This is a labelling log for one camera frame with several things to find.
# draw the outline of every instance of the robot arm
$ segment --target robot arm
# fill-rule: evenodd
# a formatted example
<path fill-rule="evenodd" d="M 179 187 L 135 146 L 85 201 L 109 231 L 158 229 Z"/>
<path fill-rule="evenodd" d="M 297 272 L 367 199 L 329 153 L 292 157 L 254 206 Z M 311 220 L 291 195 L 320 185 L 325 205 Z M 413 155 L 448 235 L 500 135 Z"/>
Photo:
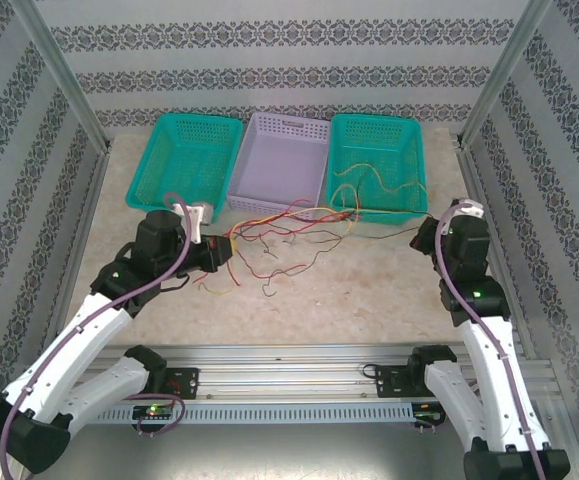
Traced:
<path fill-rule="evenodd" d="M 504 480 L 540 478 L 530 453 L 528 434 L 548 480 L 562 480 L 570 466 L 566 452 L 552 449 L 534 412 L 516 358 L 509 308 L 502 287 L 487 276 L 486 260 L 489 233 L 483 220 L 482 205 L 459 200 L 452 218 L 441 225 L 441 248 L 446 271 L 468 305 L 482 319 L 474 322 L 457 301 L 444 278 L 440 281 L 441 300 L 451 312 L 471 357 L 480 399 L 466 383 L 447 347 L 414 350 L 411 362 L 418 365 L 419 376 L 436 396 L 458 432 L 466 452 L 467 480 Z M 436 271 L 441 272 L 434 248 L 438 221 L 427 219 L 411 242 L 411 247 L 431 255 Z M 500 355 L 489 333 L 504 349 Z M 503 360 L 508 362 L 509 376 Z M 514 399 L 517 392 L 518 402 Z M 516 403 L 522 408 L 529 431 L 522 427 Z"/>
<path fill-rule="evenodd" d="M 111 301 L 167 272 L 179 258 L 187 234 L 191 244 L 174 274 L 176 278 L 197 269 L 215 272 L 231 257 L 229 239 L 199 233 L 200 223 L 211 218 L 211 210 L 206 205 L 195 205 L 188 207 L 188 211 L 191 232 L 184 231 L 176 213 L 149 212 L 138 226 L 135 242 L 125 245 L 116 258 L 100 270 L 91 284 L 91 294 L 62 333 L 31 367 L 0 392 L 0 438 L 15 400 L 21 393 L 27 394 L 14 414 L 7 452 L 32 473 L 43 472 L 53 465 L 71 437 L 108 407 L 132 394 L 161 391 L 166 361 L 143 346 L 127 350 L 110 369 L 73 388 L 109 340 L 162 292 L 159 284 L 115 309 L 104 311 L 86 327 L 79 324 Z M 54 352 L 56 345 L 74 329 L 78 333 Z M 28 388 L 32 375 L 50 352 L 54 352 L 55 357 L 33 388 Z"/>

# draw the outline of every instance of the white floor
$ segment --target white floor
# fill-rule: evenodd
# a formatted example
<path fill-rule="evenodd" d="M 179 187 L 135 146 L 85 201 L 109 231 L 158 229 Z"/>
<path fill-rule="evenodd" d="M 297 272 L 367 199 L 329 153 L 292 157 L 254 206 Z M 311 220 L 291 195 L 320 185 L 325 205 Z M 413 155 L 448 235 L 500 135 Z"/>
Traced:
<path fill-rule="evenodd" d="M 466 189 L 446 129 L 423 130 L 429 211 L 436 217 L 453 197 Z M 78 273 L 70 308 L 71 318 L 89 291 L 100 268 L 132 241 L 144 213 L 125 204 L 125 194 L 147 142 L 147 136 L 116 137 L 94 221 Z M 225 207 L 216 225 L 204 233 L 222 234 L 250 214 Z M 358 224 L 357 235 L 387 235 L 418 226 Z M 285 220 L 285 225 L 297 222 Z M 328 225 L 344 233 L 347 225 Z M 385 240 L 349 236 L 331 253 L 322 253 L 305 273 L 278 275 L 271 285 L 254 278 L 235 257 L 231 265 L 241 283 L 234 286 L 226 268 L 205 280 L 208 289 L 189 284 L 179 292 L 163 294 L 149 303 L 113 341 L 132 345 L 269 345 L 347 344 L 457 341 L 459 336 L 439 300 L 438 275 L 431 260 L 409 248 L 415 232 Z M 262 275 L 294 264 L 309 264 L 318 250 L 334 242 L 311 243 L 328 234 L 268 236 L 271 253 L 260 242 L 239 242 L 238 247 Z M 198 278 L 192 274 L 192 281 Z"/>

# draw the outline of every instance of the black bracket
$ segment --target black bracket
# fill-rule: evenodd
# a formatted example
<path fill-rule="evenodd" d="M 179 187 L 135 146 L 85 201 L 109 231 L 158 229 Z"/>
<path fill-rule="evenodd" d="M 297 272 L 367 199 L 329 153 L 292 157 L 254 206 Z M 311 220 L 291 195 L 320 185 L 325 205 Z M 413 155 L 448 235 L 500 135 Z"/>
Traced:
<path fill-rule="evenodd" d="M 378 398 L 433 397 L 423 385 L 413 382 L 406 365 L 374 366 Z"/>
<path fill-rule="evenodd" d="M 199 377 L 197 368 L 167 368 L 160 393 L 175 395 L 182 400 L 195 400 Z"/>
<path fill-rule="evenodd" d="M 426 345 L 413 349 L 407 365 L 365 365 L 374 367 L 373 377 L 376 380 L 378 398 L 433 397 L 425 386 L 425 368 L 434 362 L 457 361 L 456 356 L 447 345 Z"/>

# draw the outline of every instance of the colored wire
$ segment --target colored wire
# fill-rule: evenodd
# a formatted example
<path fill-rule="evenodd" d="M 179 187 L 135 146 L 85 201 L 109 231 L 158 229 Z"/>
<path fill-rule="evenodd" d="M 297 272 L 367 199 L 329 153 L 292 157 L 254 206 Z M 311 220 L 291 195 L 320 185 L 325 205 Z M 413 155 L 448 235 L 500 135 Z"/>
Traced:
<path fill-rule="evenodd" d="M 233 291 L 233 287 L 231 287 L 229 290 L 227 290 L 227 291 L 225 291 L 225 292 L 217 292 L 217 291 L 211 290 L 209 287 L 207 287 L 207 285 L 205 285 L 204 282 L 198 284 L 198 290 L 200 290 L 200 287 L 204 288 L 204 289 L 205 289 L 207 292 L 209 292 L 210 294 L 212 294 L 212 295 L 218 295 L 218 296 L 220 296 L 220 295 L 226 295 L 226 294 L 231 293 L 231 292 Z"/>
<path fill-rule="evenodd" d="M 163 199 L 164 204 L 167 208 L 171 210 L 173 210 L 174 207 L 174 204 L 171 203 L 170 201 L 171 198 L 173 198 L 173 200 L 182 208 L 186 227 L 185 231 L 190 232 L 191 217 L 189 216 L 189 210 L 187 209 L 187 205 L 175 193 L 166 193 Z M 13 424 L 13 420 L 18 411 L 20 410 L 20 407 L 24 403 L 25 399 L 33 392 L 33 387 L 40 378 L 40 376 L 42 375 L 42 373 L 47 369 L 47 367 L 51 364 L 54 358 L 56 358 L 58 353 L 65 347 L 65 345 L 67 345 L 67 343 L 69 343 L 72 338 L 78 335 L 78 333 L 81 332 L 83 328 L 85 328 L 87 325 L 93 322 L 101 314 L 103 314 L 104 312 L 106 312 L 111 308 L 123 305 L 127 300 L 130 300 L 133 297 L 140 295 L 141 293 L 146 292 L 147 290 L 150 290 L 157 285 L 160 285 L 163 281 L 175 275 L 176 270 L 178 270 L 178 267 L 180 267 L 185 257 L 187 256 L 187 252 L 189 252 L 190 245 L 191 245 L 191 237 L 186 235 L 184 244 L 182 246 L 182 250 L 180 251 L 180 255 L 178 256 L 176 261 L 171 265 L 171 267 L 167 269 L 166 272 L 164 272 L 161 276 L 159 276 L 155 280 L 152 280 L 151 282 L 147 283 L 146 285 L 138 287 L 135 290 L 131 290 L 130 292 L 121 295 L 115 300 L 112 300 L 109 303 L 106 303 L 105 305 L 97 309 L 95 312 L 87 316 L 87 318 L 85 318 L 82 322 L 80 322 L 76 327 L 74 327 L 69 333 L 67 333 L 58 342 L 58 344 L 47 353 L 47 356 L 40 363 L 38 369 L 32 373 L 31 377 L 29 378 L 29 381 L 22 389 L 16 401 L 13 403 L 11 410 L 9 410 L 9 413 L 5 419 L 4 426 L 2 428 L 2 434 L 0 436 L 0 468 L 2 470 L 2 475 L 5 478 L 5 480 L 14 480 L 13 475 L 11 474 L 11 470 L 9 470 L 9 463 L 7 462 L 7 441 L 9 440 L 11 425 Z"/>
<path fill-rule="evenodd" d="M 260 220 L 249 220 L 249 221 L 243 221 L 240 223 L 237 223 L 236 225 L 234 225 L 229 232 L 226 234 L 228 236 L 228 238 L 231 241 L 231 246 L 232 246 L 232 251 L 233 252 L 237 252 L 240 256 L 240 258 L 243 260 L 243 262 L 245 262 L 245 264 L 247 265 L 247 267 L 249 268 L 249 270 L 252 272 L 252 274 L 254 274 L 254 276 L 256 276 L 255 271 L 253 270 L 253 268 L 251 268 L 251 266 L 246 262 L 245 258 L 243 257 L 243 255 L 241 255 L 238 252 L 238 247 L 237 247 L 237 243 L 236 243 L 236 237 L 237 236 L 242 236 L 242 228 L 243 227 L 254 227 L 254 226 L 259 226 L 259 225 L 264 225 L 264 224 L 268 224 L 271 223 L 275 220 L 278 220 L 279 218 L 283 218 L 283 217 L 289 217 L 289 218 L 295 218 L 297 215 L 301 215 L 302 213 L 306 213 L 306 212 L 310 212 L 310 211 L 326 211 L 329 212 L 329 215 L 323 217 L 323 219 L 318 219 L 318 220 L 311 220 L 309 221 L 309 225 L 306 225 L 303 228 L 300 228 L 298 230 L 295 231 L 291 231 L 290 233 L 283 233 L 283 232 L 277 232 L 277 231 L 267 231 L 259 236 L 256 236 L 255 238 L 264 236 L 268 233 L 276 233 L 278 235 L 288 235 L 288 234 L 295 234 L 298 232 L 302 232 L 308 228 L 313 227 L 314 225 L 317 225 L 318 223 L 326 223 L 326 222 L 330 222 L 330 221 L 340 221 L 340 220 L 348 220 L 348 216 L 345 216 L 344 214 L 341 214 L 340 212 L 336 212 L 330 208 L 326 208 L 326 207 L 311 207 L 311 208 L 306 208 L 306 209 L 302 209 L 302 210 L 298 210 L 298 211 L 294 211 L 294 212 L 290 212 L 289 209 L 292 208 L 293 205 L 295 205 L 297 202 L 300 202 L 301 200 L 297 200 L 296 202 L 293 202 L 288 209 L 285 212 L 276 214 L 276 215 L 272 215 L 270 217 L 264 218 L 264 219 L 260 219 Z M 335 220 L 329 220 L 329 217 L 333 217 L 335 218 Z M 349 225 L 347 227 L 347 233 L 349 233 L 353 227 L 355 226 L 354 222 L 349 221 Z M 229 273 L 230 276 L 232 278 L 232 280 L 234 281 L 234 283 L 237 286 L 240 286 L 240 284 L 238 283 L 238 281 L 235 278 L 235 275 L 233 274 L 233 272 L 230 270 L 229 267 L 229 262 L 227 262 L 227 267 L 229 268 Z M 285 273 L 287 270 L 283 270 L 279 273 L 276 274 L 281 274 L 281 273 Z"/>
<path fill-rule="evenodd" d="M 418 187 L 420 187 L 420 189 L 427 193 L 427 190 L 425 189 L 425 186 L 420 183 L 420 182 L 409 182 L 409 183 L 405 183 L 404 185 L 400 185 L 398 188 L 395 189 L 389 189 L 387 187 L 385 187 L 384 183 L 382 183 L 382 177 L 380 176 L 380 173 L 378 172 L 378 170 L 376 170 L 376 167 L 374 167 L 373 165 L 369 164 L 369 163 L 356 163 L 354 165 L 352 165 L 351 167 L 349 167 L 347 170 L 345 170 L 344 172 L 333 172 L 333 174 L 336 177 L 342 177 L 343 175 L 346 175 L 347 173 L 349 173 L 351 170 L 354 170 L 358 167 L 367 167 L 370 168 L 373 173 L 376 175 L 376 178 L 378 179 L 378 183 L 380 184 L 380 188 L 382 188 L 385 192 L 387 193 L 396 193 L 398 191 L 400 191 L 401 189 L 405 188 L 405 187 L 410 187 L 413 185 L 417 185 Z"/>
<path fill-rule="evenodd" d="M 405 185 L 402 185 L 402 187 L 406 187 L 406 186 L 411 186 L 412 183 L 408 183 Z M 341 208 L 341 213 L 347 213 L 347 212 L 356 212 L 356 214 L 358 213 L 371 213 L 371 214 L 381 214 L 381 215 L 400 215 L 400 214 L 405 214 L 405 213 L 414 213 L 414 214 L 418 214 L 418 215 L 430 215 L 429 212 L 423 212 L 420 210 L 407 210 L 407 209 L 394 209 L 392 211 L 387 211 L 387 210 L 374 210 L 374 209 L 369 209 L 369 208 L 360 208 L 360 198 L 358 196 L 358 189 L 356 187 L 354 187 L 353 185 L 349 184 L 349 183 L 343 183 L 341 184 L 333 193 L 333 195 L 331 196 L 331 203 L 334 203 L 334 199 L 338 196 L 338 194 L 344 189 L 344 188 L 348 188 L 351 189 L 351 191 L 353 192 L 354 198 L 356 199 L 356 208 L 355 209 L 347 209 L 345 207 L 345 203 L 344 203 L 344 197 L 343 197 L 343 201 L 342 201 L 342 208 Z"/>
<path fill-rule="evenodd" d="M 240 284 L 238 283 L 238 280 L 236 280 L 236 277 L 234 276 L 233 272 L 231 271 L 231 262 L 229 260 L 227 260 L 227 271 L 229 272 L 229 276 L 233 280 L 233 283 L 235 283 L 236 286 L 239 287 Z"/>
<path fill-rule="evenodd" d="M 386 238 L 393 238 L 393 237 L 397 237 L 398 235 L 402 235 L 403 233 L 418 230 L 418 228 L 420 228 L 420 227 L 411 227 L 411 228 L 407 228 L 405 230 L 400 230 L 399 232 L 396 232 L 396 233 L 390 233 L 389 235 L 383 235 L 380 237 L 371 237 L 371 236 L 359 235 L 357 233 L 352 233 L 351 236 L 353 236 L 353 237 L 364 238 L 364 239 L 369 240 L 369 241 L 354 242 L 354 243 L 349 243 L 348 240 L 345 240 L 345 241 L 349 245 L 368 246 L 368 245 L 373 245 L 374 243 L 379 242 L 381 240 L 385 240 Z"/>
<path fill-rule="evenodd" d="M 545 472 L 542 468 L 542 463 L 540 462 L 540 457 L 538 456 L 538 450 L 536 448 L 536 444 L 533 441 L 533 437 L 531 436 L 531 428 L 529 426 L 529 421 L 527 420 L 527 415 L 525 410 L 522 406 L 522 400 L 520 399 L 520 392 L 518 391 L 518 385 L 516 384 L 515 376 L 513 370 L 511 368 L 511 363 L 509 362 L 509 355 L 505 352 L 500 340 L 494 335 L 493 331 L 489 328 L 489 326 L 484 322 L 484 320 L 476 313 L 476 311 L 467 303 L 464 297 L 460 294 L 458 289 L 453 283 L 449 272 L 447 271 L 447 266 L 445 265 L 444 260 L 444 252 L 442 251 L 442 229 L 446 224 L 451 221 L 454 212 L 460 210 L 461 208 L 470 208 L 471 205 L 467 203 L 459 203 L 457 205 L 452 206 L 447 210 L 440 220 L 438 221 L 438 227 L 436 228 L 436 234 L 434 236 L 434 247 L 437 257 L 438 269 L 440 270 L 440 276 L 445 281 L 447 288 L 454 296 L 454 298 L 458 301 L 460 306 L 469 314 L 471 319 L 476 322 L 478 326 L 482 329 L 485 333 L 487 339 L 492 343 L 496 351 L 498 352 L 498 357 L 505 369 L 505 373 L 507 376 L 507 382 L 509 383 L 509 389 L 511 390 L 511 396 L 513 398 L 513 403 L 518 412 L 518 419 L 520 421 L 520 426 L 522 427 L 522 435 L 525 437 L 525 441 L 527 442 L 527 447 L 529 447 L 529 452 L 531 453 L 531 458 L 533 459 L 534 466 L 536 467 L 536 473 L 538 474 L 539 480 L 546 480 Z"/>
<path fill-rule="evenodd" d="M 182 277 L 184 278 L 184 280 L 182 281 L 182 283 L 176 287 L 169 287 L 169 288 L 163 288 L 160 290 L 160 293 L 167 293 L 167 292 L 173 292 L 176 290 L 180 290 L 181 288 L 183 288 L 184 286 L 186 286 L 189 283 L 189 275 L 187 275 L 185 273 L 185 275 Z"/>
<path fill-rule="evenodd" d="M 247 262 L 247 259 L 242 255 L 242 253 L 240 253 L 240 252 L 236 252 L 236 253 L 240 256 L 240 258 L 242 259 L 242 261 L 244 262 L 244 264 L 246 265 L 246 267 L 249 269 L 249 271 L 251 272 L 251 274 L 252 274 L 254 277 L 256 277 L 256 278 L 258 278 L 258 279 L 260 279 L 260 280 L 269 280 L 269 279 L 275 277 L 276 275 L 280 275 L 281 273 L 285 273 L 285 274 L 286 274 L 287 272 L 289 272 L 289 271 L 291 271 L 291 270 L 294 270 L 294 269 L 296 269 L 296 268 L 300 268 L 300 267 L 305 267 L 305 266 L 306 266 L 306 265 L 304 265 L 304 264 L 299 264 L 299 265 L 294 265 L 293 267 L 287 268 L 287 269 L 285 269 L 285 270 L 275 270 L 274 272 L 277 272 L 277 273 L 272 272 L 270 275 L 260 275 L 260 274 L 256 273 L 256 271 L 255 271 L 255 270 L 253 269 L 253 267 L 249 264 L 249 262 Z"/>
<path fill-rule="evenodd" d="M 204 280 L 205 278 L 207 278 L 207 275 L 209 275 L 209 274 L 208 274 L 208 273 L 205 273 L 205 274 L 203 274 L 203 275 L 200 275 L 198 278 L 196 278 L 196 279 L 195 279 L 193 282 L 191 282 L 191 283 L 193 283 L 193 284 L 195 285 L 195 284 L 198 283 L 199 281 Z"/>
<path fill-rule="evenodd" d="M 336 243 L 335 243 L 332 247 L 330 247 L 330 248 L 327 248 L 327 249 L 325 249 L 325 250 L 319 250 L 319 251 L 317 251 L 316 254 L 315 254 L 314 257 L 313 257 L 313 260 L 311 261 L 311 263 L 310 263 L 309 265 L 304 266 L 304 268 L 303 268 L 302 270 L 298 271 L 298 272 L 295 272 L 295 273 L 286 273 L 286 275 L 287 275 L 288 277 L 295 277 L 296 275 L 300 275 L 301 273 L 306 272 L 307 270 L 309 270 L 311 267 L 313 267 L 313 266 L 316 264 L 316 261 L 318 260 L 318 257 L 319 257 L 321 254 L 331 252 L 334 248 L 336 248 L 338 245 L 340 245 L 340 244 L 342 243 L 342 240 L 343 240 L 344 237 L 342 237 L 342 236 L 340 236 L 340 235 L 337 235 L 337 234 L 335 234 L 335 233 L 333 233 L 333 232 L 329 232 L 329 233 L 332 234 L 332 235 L 334 235 L 334 236 L 337 237 L 337 238 L 333 238 L 333 239 L 330 239 L 330 240 L 323 240 L 323 241 L 319 241 L 319 242 L 313 242 L 313 243 L 327 243 L 327 242 L 331 242 L 331 241 L 335 241 Z M 267 280 L 266 288 L 268 288 L 268 287 L 271 286 L 271 278 L 272 278 L 272 277 L 270 277 L 270 278 Z M 263 293 L 265 294 L 265 296 L 267 296 L 267 297 L 273 297 L 273 296 L 276 294 L 276 292 L 274 292 L 274 293 L 272 293 L 271 295 L 269 295 L 269 294 L 267 293 L 267 291 L 266 291 L 266 289 L 265 289 L 264 286 L 263 286 L 263 290 L 262 290 L 262 291 L 263 291 Z"/>
<path fill-rule="evenodd" d="M 312 228 L 313 226 L 318 225 L 318 224 L 321 224 L 321 223 L 332 223 L 332 222 L 330 222 L 329 220 L 326 220 L 326 218 L 327 218 L 327 217 L 330 217 L 330 216 L 332 216 L 332 215 L 331 215 L 331 214 L 330 214 L 330 215 L 327 215 L 326 217 L 323 217 L 323 218 L 320 219 L 320 220 L 314 221 L 313 223 L 310 223 L 309 225 L 306 225 L 306 226 L 304 226 L 304 227 L 302 227 L 302 228 L 299 228 L 298 230 L 290 230 L 290 229 L 287 229 L 288 231 L 286 231 L 286 232 L 277 232 L 277 231 L 275 231 L 275 230 L 273 230 L 273 229 L 270 229 L 270 230 L 267 230 L 267 231 L 264 232 L 264 233 L 260 233 L 260 234 L 257 234 L 257 235 L 250 235 L 250 236 L 248 236 L 249 238 L 245 238 L 245 235 L 244 235 L 243 233 L 239 233 L 238 236 L 241 237 L 241 238 L 243 238 L 243 239 L 245 239 L 245 240 L 256 240 L 256 239 L 262 238 L 262 237 L 264 237 L 265 235 L 268 235 L 268 234 L 270 234 L 270 233 L 275 233 L 276 235 L 292 235 L 292 234 L 296 234 L 296 233 L 303 232 L 303 231 L 305 231 L 305 230 L 307 230 L 307 229 L 309 229 L 309 228 Z"/>

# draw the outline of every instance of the patterned wallpaper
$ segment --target patterned wallpaper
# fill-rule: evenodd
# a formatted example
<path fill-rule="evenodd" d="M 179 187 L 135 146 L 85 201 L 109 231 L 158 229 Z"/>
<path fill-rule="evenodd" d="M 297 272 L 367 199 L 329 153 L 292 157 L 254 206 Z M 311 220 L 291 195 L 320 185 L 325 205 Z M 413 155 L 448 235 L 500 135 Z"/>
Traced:
<path fill-rule="evenodd" d="M 579 439 L 579 0 L 554 2 L 471 145 L 533 341 Z"/>
<path fill-rule="evenodd" d="M 0 0 L 0 388 L 40 353 L 97 158 Z"/>
<path fill-rule="evenodd" d="M 168 111 L 361 111 L 458 131 L 526 1 L 37 5 L 113 136 L 149 131 Z"/>

